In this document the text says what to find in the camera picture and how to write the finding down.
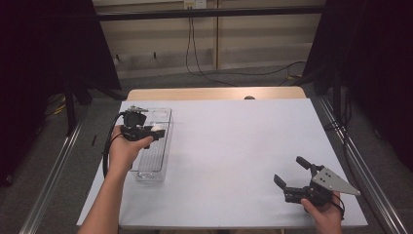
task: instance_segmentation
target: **gray carpet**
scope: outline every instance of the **gray carpet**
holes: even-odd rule
[[[290,74],[301,74],[304,64],[291,67]],[[261,67],[232,70],[232,72],[265,73],[279,67]],[[269,75],[235,75],[211,74],[207,77],[236,86],[277,86],[284,81],[286,71]],[[222,83],[211,82],[205,77],[191,74],[146,77],[121,81],[123,92],[132,89],[150,88],[182,88],[182,87],[227,87]],[[329,121],[321,108],[319,98],[315,96],[312,84],[304,85],[306,95],[311,98],[322,124]],[[107,132],[120,102],[91,91],[94,102],[89,106],[83,127],[78,135],[53,197],[47,207],[37,233],[75,233],[76,221],[92,185],[94,174],[100,160],[100,153],[106,140]],[[77,105],[78,112],[82,106]],[[48,174],[53,167],[60,148],[65,141],[67,123],[65,112],[48,117],[43,131],[33,143],[30,152],[14,173],[14,184],[8,188],[0,188],[0,233],[18,233],[33,206]],[[353,118],[349,124],[350,137],[356,143],[372,174],[387,194],[400,214],[408,230],[413,230],[413,174],[396,158],[392,147],[385,139],[378,138],[374,126],[364,116],[362,110],[354,104]],[[384,223],[390,233],[372,197],[365,190],[359,175],[353,178],[343,155],[343,147],[334,131],[326,132],[337,157],[341,162],[349,180],[357,180],[364,198],[358,198],[361,208],[369,223],[362,228],[346,229],[345,233],[384,233],[374,216]],[[372,204],[373,211],[367,206]],[[121,233],[154,233],[153,231],[126,231]],[[316,233],[314,229],[286,230],[286,233]]]

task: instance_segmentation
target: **hand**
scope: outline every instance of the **hand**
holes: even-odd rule
[[[121,134],[121,127],[115,126],[112,133],[112,144],[109,150],[109,174],[125,175],[131,168],[139,150],[148,146],[153,138],[148,136],[138,141],[128,141]]]
[[[334,192],[332,202],[340,205],[340,193]],[[321,208],[316,208],[309,200],[301,199],[304,209],[313,217],[316,222],[317,232],[319,234],[341,234],[341,212],[331,205],[325,204]]]

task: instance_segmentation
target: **wall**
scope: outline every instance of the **wall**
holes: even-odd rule
[[[181,10],[183,1],[95,0],[96,11]],[[321,6],[324,0],[208,0],[208,8]],[[204,70],[288,64],[306,60],[319,15],[193,19],[199,64]],[[103,21],[120,78],[185,72],[188,19]],[[188,65],[196,70],[191,44]]]

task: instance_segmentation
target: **metal frame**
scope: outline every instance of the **metal frame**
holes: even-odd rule
[[[66,164],[66,161],[70,156],[70,152],[72,151],[72,148],[76,142],[77,136],[80,133],[88,109],[88,106],[83,107],[82,114],[78,124],[76,125],[76,128],[70,136],[66,137],[63,147],[60,149],[56,162],[45,182],[45,185],[43,186],[42,191],[40,192],[39,197],[32,207],[28,217],[24,221],[19,234],[36,233],[37,228],[39,227],[40,222],[43,219],[46,208],[48,207],[49,202],[52,199],[53,192],[57,185],[58,179],[60,178],[61,172],[63,171],[63,167]]]
[[[370,195],[374,199],[374,202],[379,208],[386,223],[392,230],[392,233],[408,233],[396,209],[394,208],[391,201],[389,200],[389,198],[386,196],[386,194],[380,187],[379,183],[374,178],[373,174],[368,169],[367,164],[364,162],[364,159],[362,158],[361,154],[357,150],[352,139],[349,136],[346,136],[346,130],[344,130],[343,128],[340,128],[340,126],[337,124],[336,118],[334,117],[334,114],[333,114],[333,108],[330,102],[326,98],[320,98],[319,101],[328,119],[330,120],[331,123],[333,123],[333,126],[336,127],[337,136],[340,138],[340,140],[343,143],[344,143],[344,138],[346,138],[345,147],[348,150],[349,158],[351,159],[352,163],[355,165],[357,172],[361,175],[361,178],[365,186],[367,187],[367,190],[369,191]]]
[[[277,7],[277,8],[238,8],[238,9],[193,9],[151,12],[108,12],[93,15],[73,15],[59,17],[61,20],[156,20],[180,18],[210,18],[210,17],[244,17],[270,15],[303,15],[321,14],[336,10],[324,6]]]

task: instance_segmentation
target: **white table surface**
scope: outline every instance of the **white table surface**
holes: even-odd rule
[[[314,226],[301,205],[286,203],[273,182],[309,184],[302,156],[347,180],[309,99],[125,101],[121,110],[170,107],[173,132],[162,183],[127,176],[124,228],[300,228]],[[97,169],[80,214],[84,221],[103,181]],[[367,225],[357,199],[342,194],[343,226]]]

